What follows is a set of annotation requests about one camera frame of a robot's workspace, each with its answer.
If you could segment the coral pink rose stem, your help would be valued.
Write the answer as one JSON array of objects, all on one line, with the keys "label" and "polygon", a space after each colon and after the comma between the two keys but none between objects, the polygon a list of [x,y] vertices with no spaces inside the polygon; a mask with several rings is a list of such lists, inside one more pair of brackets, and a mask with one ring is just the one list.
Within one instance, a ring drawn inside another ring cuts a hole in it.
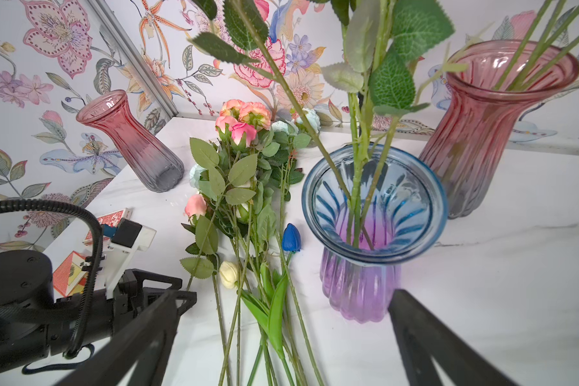
[{"label": "coral pink rose stem", "polygon": [[391,120],[381,152],[386,156],[400,119],[425,108],[419,101],[424,88],[414,82],[419,59],[455,28],[438,1],[333,1],[331,7],[342,26],[344,59],[324,67],[323,76],[348,97],[353,175],[345,236],[357,247],[368,239],[364,223],[384,169],[379,160],[373,177],[362,180],[375,153],[373,119]]}]

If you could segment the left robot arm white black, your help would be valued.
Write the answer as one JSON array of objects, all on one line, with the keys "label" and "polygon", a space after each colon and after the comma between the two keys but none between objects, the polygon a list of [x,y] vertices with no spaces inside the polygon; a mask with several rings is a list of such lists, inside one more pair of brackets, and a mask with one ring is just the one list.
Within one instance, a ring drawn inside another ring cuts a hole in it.
[{"label": "left robot arm white black", "polygon": [[0,374],[62,355],[64,385],[160,385],[180,318],[197,302],[180,278],[127,269],[103,254],[108,228],[83,207],[47,199],[0,200],[0,215],[54,212],[87,224],[93,251],[80,294],[56,299],[50,259],[35,250],[0,253]]}]

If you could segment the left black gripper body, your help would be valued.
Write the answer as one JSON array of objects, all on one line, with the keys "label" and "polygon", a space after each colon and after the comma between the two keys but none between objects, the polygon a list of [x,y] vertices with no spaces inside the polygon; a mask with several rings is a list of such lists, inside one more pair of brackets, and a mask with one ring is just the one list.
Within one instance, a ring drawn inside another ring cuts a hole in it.
[{"label": "left black gripper body", "polygon": [[123,273],[113,296],[113,329],[118,333],[165,293],[175,294],[181,316],[197,303],[196,292],[182,290],[183,280],[160,273],[130,269]]}]

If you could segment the smoky pink glass vase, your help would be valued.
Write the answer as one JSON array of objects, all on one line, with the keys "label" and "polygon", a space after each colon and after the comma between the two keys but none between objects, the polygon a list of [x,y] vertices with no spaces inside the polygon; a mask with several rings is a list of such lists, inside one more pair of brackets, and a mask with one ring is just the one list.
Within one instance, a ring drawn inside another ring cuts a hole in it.
[{"label": "smoky pink glass vase", "polygon": [[183,162],[133,117],[124,90],[92,100],[76,119],[106,133],[148,190],[164,193],[183,179]]}]

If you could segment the large pink rose stem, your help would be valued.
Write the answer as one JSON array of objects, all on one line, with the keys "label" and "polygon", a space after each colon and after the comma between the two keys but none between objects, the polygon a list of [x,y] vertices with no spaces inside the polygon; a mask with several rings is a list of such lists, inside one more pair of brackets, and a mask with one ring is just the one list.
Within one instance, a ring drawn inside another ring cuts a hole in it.
[{"label": "large pink rose stem", "polygon": [[323,40],[331,37],[337,21],[325,21],[316,15],[325,9],[316,1],[256,1],[255,6],[267,24],[264,44],[276,68],[283,75],[286,87],[273,81],[273,68],[259,48],[247,52],[249,65],[234,64],[230,78],[250,91],[252,101],[242,101],[233,95],[233,88],[217,85],[222,106],[215,113],[217,124],[224,129],[225,121],[246,122],[257,129],[288,131],[302,127],[300,105],[305,115],[313,119],[319,130],[334,122],[344,123],[347,106],[339,106],[331,86],[323,79],[326,51]]}]

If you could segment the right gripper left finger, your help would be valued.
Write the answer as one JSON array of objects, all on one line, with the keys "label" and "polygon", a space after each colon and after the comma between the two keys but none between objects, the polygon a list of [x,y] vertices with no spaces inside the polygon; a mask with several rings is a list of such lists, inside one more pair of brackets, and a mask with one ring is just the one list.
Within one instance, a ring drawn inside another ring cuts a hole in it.
[{"label": "right gripper left finger", "polygon": [[179,324],[177,292],[165,293],[59,385],[161,385]]}]

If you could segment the green stem with leaves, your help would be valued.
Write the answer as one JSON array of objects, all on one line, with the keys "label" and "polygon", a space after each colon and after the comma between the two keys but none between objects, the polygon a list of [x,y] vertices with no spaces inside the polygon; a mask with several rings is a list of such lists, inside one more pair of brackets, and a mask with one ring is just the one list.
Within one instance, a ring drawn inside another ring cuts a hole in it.
[{"label": "green stem with leaves", "polygon": [[553,57],[553,59],[549,60],[547,64],[544,64],[537,72],[534,70],[539,59],[548,51],[548,49],[554,48],[556,41],[565,35],[569,30],[569,26],[579,18],[579,4],[564,12],[566,1],[557,1],[548,22],[540,33],[540,37],[537,41],[532,41],[531,38],[535,30],[552,3],[553,1],[543,2],[541,8],[537,12],[537,17],[535,17],[526,32],[526,35],[520,41],[512,58],[508,61],[502,75],[493,86],[493,91],[500,91],[503,88],[505,82],[508,80],[514,69],[516,69],[516,75],[510,81],[505,90],[507,92],[526,91],[539,77],[550,70],[551,67],[569,54],[573,48],[579,45],[579,36],[574,40],[569,40],[569,43],[567,43],[566,46],[559,48],[559,52]]}]

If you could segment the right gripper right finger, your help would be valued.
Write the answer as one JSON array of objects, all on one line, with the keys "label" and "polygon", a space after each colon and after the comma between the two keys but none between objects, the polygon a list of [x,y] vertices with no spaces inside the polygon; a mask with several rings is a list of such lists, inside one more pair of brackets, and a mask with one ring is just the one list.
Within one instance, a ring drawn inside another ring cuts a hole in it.
[{"label": "right gripper right finger", "polygon": [[404,289],[394,291],[389,316],[411,385],[441,385],[439,365],[455,385],[514,385]]}]

